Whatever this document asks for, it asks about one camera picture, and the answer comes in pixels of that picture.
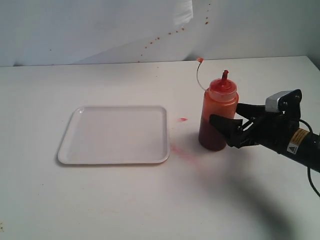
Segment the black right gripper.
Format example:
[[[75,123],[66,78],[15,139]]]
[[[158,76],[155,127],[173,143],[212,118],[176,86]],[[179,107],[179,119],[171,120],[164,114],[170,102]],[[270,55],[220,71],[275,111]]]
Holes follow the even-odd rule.
[[[226,138],[230,147],[261,145],[316,172],[320,171],[320,136],[310,125],[300,127],[302,120],[283,116],[263,116],[265,105],[238,103],[236,113],[247,120],[257,118],[247,130],[243,120],[211,114],[209,123]]]

